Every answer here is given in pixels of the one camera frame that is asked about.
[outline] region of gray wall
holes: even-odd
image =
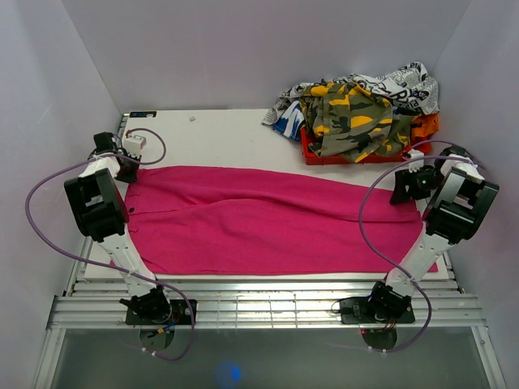
[[[433,67],[470,0],[62,0],[121,111],[257,108],[300,81]]]
[[[466,145],[501,191],[473,240],[453,250],[461,285],[480,296],[508,387],[519,387],[519,2],[473,0],[435,67],[442,138]]]
[[[119,113],[60,2],[0,3],[0,386],[19,389],[32,385],[51,301],[71,269],[30,229],[25,195],[87,156],[92,134],[116,128]],[[60,180],[32,209],[55,242],[77,250]]]

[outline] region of black mounting plate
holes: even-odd
[[[191,307],[193,308],[193,316],[195,317],[196,322],[196,300],[189,300],[191,303]],[[178,300],[169,300],[171,305],[171,310],[175,318],[177,318],[177,325],[191,325],[191,316],[187,310],[187,303],[183,299]],[[160,323],[154,323],[149,319],[142,319],[137,316],[137,314],[128,308],[127,310],[127,318],[125,323],[129,326],[157,326],[161,325]]]
[[[369,297],[350,297],[341,300],[339,310],[341,312],[341,322],[343,324],[374,324],[385,323],[388,318],[373,318],[367,309]],[[397,324],[414,323],[414,312],[411,308],[397,319]]]

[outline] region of red basket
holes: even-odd
[[[308,149],[308,144],[313,143],[315,139],[312,135],[307,135],[306,128],[303,127],[301,129],[301,146],[302,146],[302,154],[305,157],[305,162],[307,165],[347,165],[350,164],[347,159],[345,159],[343,156],[336,155],[336,156],[317,156],[313,151]],[[376,154],[370,154],[366,158],[364,158],[361,161],[361,164],[382,164],[384,162],[402,162],[404,157],[402,156],[402,153],[405,151],[409,151],[410,147],[407,149],[399,152],[398,154],[395,154],[394,156],[377,156]]]

